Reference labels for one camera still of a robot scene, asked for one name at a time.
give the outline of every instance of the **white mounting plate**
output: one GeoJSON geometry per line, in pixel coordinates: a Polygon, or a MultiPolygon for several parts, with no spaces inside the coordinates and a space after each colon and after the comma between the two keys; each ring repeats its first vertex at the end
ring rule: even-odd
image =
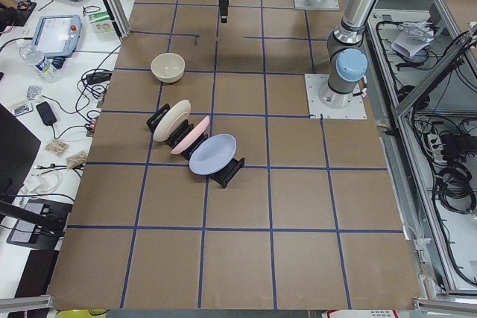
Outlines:
{"type": "Polygon", "coordinates": [[[340,10],[338,0],[320,0],[314,3],[308,3],[306,0],[294,0],[296,9],[306,10],[340,10]]]}
{"type": "MultiPolygon", "coordinates": [[[[310,118],[320,119],[367,119],[364,109],[363,98],[361,96],[353,97],[350,104],[343,109],[329,108],[320,98],[318,90],[322,83],[328,81],[328,74],[305,74],[306,97],[308,98],[308,109],[310,118]]],[[[354,92],[359,92],[359,86],[356,85],[354,92]]]]}

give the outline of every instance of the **computer monitor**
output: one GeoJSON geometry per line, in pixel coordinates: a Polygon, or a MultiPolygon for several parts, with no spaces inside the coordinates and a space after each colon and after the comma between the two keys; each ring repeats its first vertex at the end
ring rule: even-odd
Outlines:
{"type": "Polygon", "coordinates": [[[7,242],[53,249],[72,206],[44,199],[29,200],[25,209],[11,205],[37,157],[41,142],[2,105],[0,126],[0,222],[5,216],[19,219],[7,242]]]}

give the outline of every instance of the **cream bowl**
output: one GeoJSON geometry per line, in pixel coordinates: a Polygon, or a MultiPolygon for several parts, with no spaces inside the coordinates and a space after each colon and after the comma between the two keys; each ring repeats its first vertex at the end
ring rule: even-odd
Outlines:
{"type": "Polygon", "coordinates": [[[173,52],[158,55],[152,60],[151,71],[157,80],[165,83],[178,81],[184,74],[186,61],[173,52]]]}

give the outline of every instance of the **plastic bottle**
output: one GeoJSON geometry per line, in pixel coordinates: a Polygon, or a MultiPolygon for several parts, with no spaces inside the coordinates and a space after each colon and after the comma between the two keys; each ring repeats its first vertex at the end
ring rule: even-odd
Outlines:
{"type": "Polygon", "coordinates": [[[54,82],[58,70],[46,58],[45,54],[37,49],[34,44],[28,44],[24,39],[19,39],[16,44],[20,47],[20,57],[45,81],[54,82]]]}

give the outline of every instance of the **white desk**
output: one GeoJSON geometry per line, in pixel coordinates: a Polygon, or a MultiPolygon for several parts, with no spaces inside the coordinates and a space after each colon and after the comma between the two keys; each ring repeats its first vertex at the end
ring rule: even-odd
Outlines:
{"type": "MultiPolygon", "coordinates": [[[[80,0],[78,2],[53,0],[50,5],[43,9],[42,7],[51,0],[33,1],[38,3],[37,8],[27,21],[26,26],[22,28],[17,27],[12,32],[0,36],[0,45],[17,37],[32,37],[37,27],[38,18],[41,16],[77,14],[83,23],[77,51],[66,60],[63,68],[60,70],[60,76],[57,82],[44,83],[20,58],[18,47],[15,44],[5,47],[0,53],[0,71],[4,72],[4,77],[0,81],[0,103],[9,107],[11,104],[26,99],[25,96],[28,87],[37,85],[42,86],[42,93],[44,95],[61,102],[66,110],[72,112],[75,109],[75,102],[80,94],[77,89],[77,82],[81,74],[89,69],[95,69],[106,57],[106,54],[120,45],[119,39],[114,31],[96,34],[89,24],[87,15],[83,17],[83,7],[86,6],[95,5],[100,7],[101,11],[105,11],[102,0],[80,0]]],[[[133,9],[133,0],[121,0],[121,4],[129,18],[133,9]]],[[[117,54],[111,55],[102,65],[102,68],[113,69],[116,59],[117,54]]],[[[81,111],[83,114],[86,114],[88,110],[96,109],[97,101],[92,98],[91,95],[90,98],[91,103],[89,106],[81,111]]],[[[59,109],[56,103],[50,100],[47,101],[51,104],[58,119],[58,122],[55,124],[57,134],[67,127],[84,124],[84,119],[79,115],[66,114],[59,109]]],[[[85,136],[86,131],[84,129],[78,128],[68,131],[62,139],[68,141],[70,147],[62,157],[59,158],[44,149],[46,144],[53,139],[53,135],[51,128],[42,124],[36,110],[21,115],[18,119],[42,142],[40,152],[35,160],[35,165],[49,165],[50,163],[64,165],[66,163],[66,157],[81,150],[87,152],[91,145],[92,140],[85,136]]],[[[33,172],[39,173],[39,171],[32,169],[31,173],[33,172]]],[[[79,185],[78,175],[72,171],[63,171],[62,175],[62,184],[56,192],[75,197],[79,185]]],[[[50,197],[49,199],[56,200],[57,198],[58,197],[50,197]]],[[[19,198],[17,198],[14,203],[19,203],[19,201],[19,198]]],[[[69,202],[66,198],[64,200],[58,199],[58,201],[69,202]]],[[[15,220],[7,217],[2,223],[6,226],[13,227],[15,220]]],[[[0,228],[0,299],[14,297],[30,251],[28,248],[6,244],[5,241],[9,233],[10,230],[0,228]]],[[[7,314],[0,314],[0,318],[6,316],[7,314]]]]}

